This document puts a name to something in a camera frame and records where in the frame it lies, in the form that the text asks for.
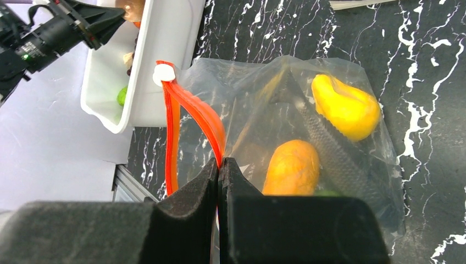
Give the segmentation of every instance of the black marble countertop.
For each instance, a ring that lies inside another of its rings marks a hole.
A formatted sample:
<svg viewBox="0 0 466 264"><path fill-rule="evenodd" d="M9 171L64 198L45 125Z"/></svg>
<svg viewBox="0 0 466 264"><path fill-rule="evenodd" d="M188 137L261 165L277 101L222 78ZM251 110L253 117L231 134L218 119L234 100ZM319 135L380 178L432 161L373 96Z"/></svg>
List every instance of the black marble countertop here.
<svg viewBox="0 0 466 264"><path fill-rule="evenodd" d="M466 2L333 11L326 0L207 0L195 57L339 57L366 70L400 165L406 235L393 263L466 263ZM128 169L165 197L166 129L136 128Z"/></svg>

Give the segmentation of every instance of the white container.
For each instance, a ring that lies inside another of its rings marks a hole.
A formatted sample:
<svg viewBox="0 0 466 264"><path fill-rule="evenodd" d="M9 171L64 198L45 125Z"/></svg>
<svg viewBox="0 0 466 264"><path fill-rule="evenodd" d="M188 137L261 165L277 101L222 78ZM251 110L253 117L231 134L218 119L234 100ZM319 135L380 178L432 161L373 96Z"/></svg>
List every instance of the white container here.
<svg viewBox="0 0 466 264"><path fill-rule="evenodd" d="M98 0L98 6L113 7L114 0ZM157 60L172 62L181 69L191 65L197 33L206 0L146 0L131 77L126 74L123 55L134 51L138 29L125 22L99 50L90 50L81 107L113 133L127 126L165 127L162 88L152 75ZM125 106L118 92L128 86Z"/></svg>

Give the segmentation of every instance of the yellow fruit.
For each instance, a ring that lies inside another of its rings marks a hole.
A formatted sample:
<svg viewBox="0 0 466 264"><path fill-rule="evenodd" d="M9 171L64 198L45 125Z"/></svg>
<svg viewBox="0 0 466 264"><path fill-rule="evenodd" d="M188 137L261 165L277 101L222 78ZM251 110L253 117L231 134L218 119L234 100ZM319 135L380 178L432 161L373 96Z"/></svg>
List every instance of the yellow fruit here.
<svg viewBox="0 0 466 264"><path fill-rule="evenodd" d="M325 74L311 84L317 112L353 141L367 138L379 123L381 110L374 96Z"/></svg>
<svg viewBox="0 0 466 264"><path fill-rule="evenodd" d="M319 157L315 148L302 140L279 146L270 159L264 195L311 195L319 180Z"/></svg>

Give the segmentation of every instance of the plastic bag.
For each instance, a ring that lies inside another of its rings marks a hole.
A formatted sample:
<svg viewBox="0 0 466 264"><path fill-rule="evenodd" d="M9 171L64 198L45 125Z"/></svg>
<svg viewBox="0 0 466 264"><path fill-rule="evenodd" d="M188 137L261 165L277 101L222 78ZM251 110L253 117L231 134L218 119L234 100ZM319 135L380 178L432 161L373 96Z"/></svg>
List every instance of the plastic bag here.
<svg viewBox="0 0 466 264"><path fill-rule="evenodd" d="M290 56L268 64L199 59L163 87L169 195L211 157L233 157L267 195L357 197L388 245L404 234L400 168L360 66Z"/></svg>

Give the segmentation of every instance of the green fruit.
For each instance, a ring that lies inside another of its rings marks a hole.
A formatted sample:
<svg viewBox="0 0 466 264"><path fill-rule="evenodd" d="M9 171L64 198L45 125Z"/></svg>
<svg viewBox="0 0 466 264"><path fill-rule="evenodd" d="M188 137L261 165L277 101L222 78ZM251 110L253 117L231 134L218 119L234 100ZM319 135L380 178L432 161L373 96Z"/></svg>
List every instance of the green fruit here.
<svg viewBox="0 0 466 264"><path fill-rule="evenodd" d="M341 194L330 190L316 190L314 196L341 196Z"/></svg>
<svg viewBox="0 0 466 264"><path fill-rule="evenodd" d="M124 106L125 105L125 99L126 99L126 92L128 91L128 86L123 88L119 93L118 96L116 97L116 101L118 102L119 105Z"/></svg>

